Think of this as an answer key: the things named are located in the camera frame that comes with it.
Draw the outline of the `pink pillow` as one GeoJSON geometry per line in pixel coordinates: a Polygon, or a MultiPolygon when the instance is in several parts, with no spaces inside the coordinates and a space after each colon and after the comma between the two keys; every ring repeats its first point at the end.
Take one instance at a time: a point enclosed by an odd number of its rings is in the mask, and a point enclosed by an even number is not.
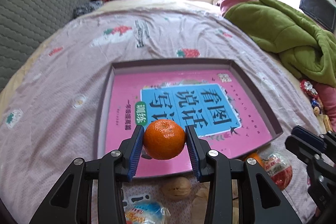
{"type": "Polygon", "coordinates": [[[240,3],[249,2],[249,1],[257,1],[257,0],[222,0],[220,3],[220,10],[222,16],[233,6],[238,5],[240,3]]]}

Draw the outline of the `shallow purple cardboard box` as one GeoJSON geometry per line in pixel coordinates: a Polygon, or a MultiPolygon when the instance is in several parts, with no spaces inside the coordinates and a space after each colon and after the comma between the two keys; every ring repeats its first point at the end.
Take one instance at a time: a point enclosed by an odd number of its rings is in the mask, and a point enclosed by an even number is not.
{"type": "Polygon", "coordinates": [[[192,126],[228,158],[247,155],[282,134],[268,102],[233,60],[113,63],[103,91],[97,156],[118,148],[136,126],[160,119],[192,126]]]}

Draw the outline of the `green fleece blanket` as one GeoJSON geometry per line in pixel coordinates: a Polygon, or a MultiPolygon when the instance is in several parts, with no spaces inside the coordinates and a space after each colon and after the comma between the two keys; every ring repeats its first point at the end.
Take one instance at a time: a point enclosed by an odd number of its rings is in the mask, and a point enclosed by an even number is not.
{"type": "Polygon", "coordinates": [[[277,54],[297,79],[335,87],[335,35],[278,0],[238,3],[224,17],[262,50],[277,54]]]}

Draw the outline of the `blue white snack packet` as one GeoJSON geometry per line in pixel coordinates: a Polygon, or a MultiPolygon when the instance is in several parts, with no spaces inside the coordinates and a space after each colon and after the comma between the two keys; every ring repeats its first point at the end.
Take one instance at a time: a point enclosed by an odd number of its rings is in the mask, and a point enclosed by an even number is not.
{"type": "Polygon", "coordinates": [[[170,212],[148,194],[131,196],[123,200],[126,223],[169,223],[170,212]]]}

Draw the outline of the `brown walnut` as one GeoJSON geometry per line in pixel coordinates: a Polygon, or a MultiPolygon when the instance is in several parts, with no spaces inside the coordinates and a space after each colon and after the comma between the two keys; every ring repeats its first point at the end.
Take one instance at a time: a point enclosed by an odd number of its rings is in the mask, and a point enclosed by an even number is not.
{"type": "Polygon", "coordinates": [[[184,200],[189,197],[192,187],[190,180],[185,177],[176,177],[161,187],[163,195],[170,200],[184,200]]]}

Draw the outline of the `grey quilted headboard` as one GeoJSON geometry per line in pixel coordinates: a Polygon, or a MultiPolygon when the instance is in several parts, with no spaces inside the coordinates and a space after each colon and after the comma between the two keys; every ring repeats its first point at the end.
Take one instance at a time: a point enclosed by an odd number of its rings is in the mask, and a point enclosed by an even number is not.
{"type": "Polygon", "coordinates": [[[45,39],[90,0],[1,0],[1,88],[45,39]]]}

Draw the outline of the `small foil wrapped candy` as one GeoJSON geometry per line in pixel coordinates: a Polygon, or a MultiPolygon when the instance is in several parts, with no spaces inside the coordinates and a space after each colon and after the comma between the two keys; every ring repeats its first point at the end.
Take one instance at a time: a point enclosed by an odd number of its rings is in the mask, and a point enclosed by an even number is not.
{"type": "Polygon", "coordinates": [[[309,97],[318,99],[318,93],[313,87],[313,84],[308,80],[302,80],[299,84],[301,90],[309,97]]]}

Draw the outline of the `black wall television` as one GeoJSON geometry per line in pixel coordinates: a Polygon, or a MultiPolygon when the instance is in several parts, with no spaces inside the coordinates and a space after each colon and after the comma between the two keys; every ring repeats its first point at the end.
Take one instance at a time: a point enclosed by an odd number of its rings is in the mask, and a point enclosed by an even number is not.
{"type": "Polygon", "coordinates": [[[335,31],[335,6],[329,0],[300,0],[299,8],[326,30],[335,31]]]}

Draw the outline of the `orange tangerine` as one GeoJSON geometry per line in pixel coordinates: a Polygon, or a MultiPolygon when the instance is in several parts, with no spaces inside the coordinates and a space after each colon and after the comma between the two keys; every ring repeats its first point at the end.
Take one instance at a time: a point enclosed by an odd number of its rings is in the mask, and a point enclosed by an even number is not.
{"type": "Polygon", "coordinates": [[[248,160],[249,158],[255,159],[262,167],[264,167],[263,159],[259,156],[258,153],[254,152],[254,153],[249,154],[245,158],[245,160],[248,160]]]}
{"type": "Polygon", "coordinates": [[[156,160],[170,160],[184,149],[186,133],[172,120],[159,119],[151,122],[143,135],[146,153],[156,160]]]}

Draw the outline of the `red apple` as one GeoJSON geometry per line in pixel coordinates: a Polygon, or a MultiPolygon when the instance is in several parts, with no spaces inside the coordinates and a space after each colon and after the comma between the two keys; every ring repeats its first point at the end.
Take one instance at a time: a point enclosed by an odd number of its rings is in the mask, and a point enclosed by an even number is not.
{"type": "Polygon", "coordinates": [[[291,182],[293,168],[287,156],[279,152],[272,152],[268,156],[260,155],[261,163],[280,190],[284,190],[291,182]]]}

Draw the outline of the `pink strawberry bed sheet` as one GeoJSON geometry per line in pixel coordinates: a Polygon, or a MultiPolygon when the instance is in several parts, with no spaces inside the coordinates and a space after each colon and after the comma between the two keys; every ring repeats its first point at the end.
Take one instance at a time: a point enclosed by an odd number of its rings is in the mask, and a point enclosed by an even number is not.
{"type": "Polygon", "coordinates": [[[299,82],[209,5],[124,0],[45,40],[1,92],[1,200],[29,223],[77,157],[101,158],[135,126],[191,125],[236,158],[258,149],[291,163],[284,190],[302,222],[315,212],[304,163],[285,148],[300,125],[325,128],[299,82]]]}

